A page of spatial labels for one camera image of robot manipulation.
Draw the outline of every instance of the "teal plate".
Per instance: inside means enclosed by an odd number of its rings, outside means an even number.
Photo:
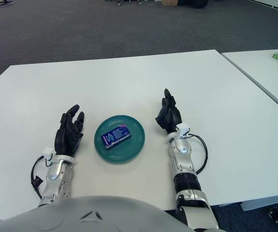
[[[130,139],[121,142],[116,147],[107,150],[101,136],[105,133],[125,124],[131,133]],[[141,151],[144,145],[145,135],[141,124],[133,117],[117,115],[106,119],[96,130],[94,145],[96,151],[107,161],[124,163],[133,159]]]

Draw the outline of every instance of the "gray carpet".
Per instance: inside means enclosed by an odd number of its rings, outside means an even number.
[[[15,64],[277,48],[278,10],[247,0],[210,0],[206,9],[103,0],[0,7],[0,74]]]

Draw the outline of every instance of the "wire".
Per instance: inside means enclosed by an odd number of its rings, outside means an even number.
[[[50,159],[46,159],[46,167],[48,168],[48,167],[50,167],[51,165],[52,165],[52,162],[48,165],[47,164],[47,161],[50,161],[50,160],[52,160],[52,156],[53,156],[53,154],[51,153],[51,158]]]
[[[207,145],[206,145],[205,141],[203,141],[203,139],[199,135],[196,135],[196,134],[188,134],[188,135],[190,135],[190,136],[186,137],[186,139],[192,138],[192,137],[196,137],[197,139],[199,139],[200,142],[203,145],[203,148],[205,149],[205,152],[206,152],[206,157],[205,157],[205,160],[204,160],[202,166],[196,171],[196,174],[199,174],[199,173],[202,172],[202,170],[204,170],[204,168],[205,168],[205,166],[207,164],[207,161],[208,161],[208,148],[207,148]]]
[[[34,165],[33,165],[33,167],[32,167],[32,170],[31,170],[31,184],[32,184],[32,186],[33,186],[35,192],[37,193],[37,195],[39,196],[40,199],[42,198],[42,196],[41,196],[41,194],[39,193],[38,186],[41,184],[42,180],[41,180],[38,176],[36,176],[36,178],[34,179],[34,168],[35,168],[36,164],[37,164],[39,161],[41,161],[42,159],[43,159],[43,156],[40,156],[40,157],[36,160],[36,162],[34,163]]]

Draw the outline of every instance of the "tabletop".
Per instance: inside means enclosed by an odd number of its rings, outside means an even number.
[[[228,52],[223,55],[278,103],[278,60],[272,58],[276,52],[278,50]]]
[[[54,139],[62,113],[85,113],[71,197],[126,196],[175,208],[167,133],[156,123],[164,89],[183,122],[206,142],[198,175],[211,205],[278,195],[278,105],[215,50],[10,66],[0,76],[0,219],[37,207],[30,171]],[[142,151],[112,164],[97,154],[94,134],[114,115],[137,119]],[[196,168],[204,159],[191,139]],[[35,170],[43,180],[43,163]]]

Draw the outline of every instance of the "silver robotic arm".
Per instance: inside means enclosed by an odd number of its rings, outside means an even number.
[[[207,197],[197,179],[207,162],[208,150],[204,141],[197,135],[189,134],[190,128],[182,123],[176,102],[165,89],[162,109],[156,118],[157,123],[168,132],[169,155],[172,178],[176,190],[176,218],[193,230],[219,229],[217,220],[208,203]],[[197,137],[205,147],[206,159],[196,172],[191,159],[192,147],[187,138]]]
[[[79,105],[75,105],[62,115],[60,128],[56,132],[55,149],[46,147],[32,168],[31,183],[41,199],[39,206],[70,198],[72,164],[75,162],[74,152],[83,137],[81,131],[84,113],[81,112],[77,120],[72,122],[78,110]],[[35,165],[42,159],[45,159],[46,166],[49,168],[46,187],[41,195],[38,186],[42,180],[38,176],[34,178],[33,171]]]
[[[197,179],[191,160],[192,148],[187,141],[189,126],[177,125],[177,131],[167,136],[172,178],[176,189],[177,215],[191,229],[218,229],[218,223],[207,197]]]

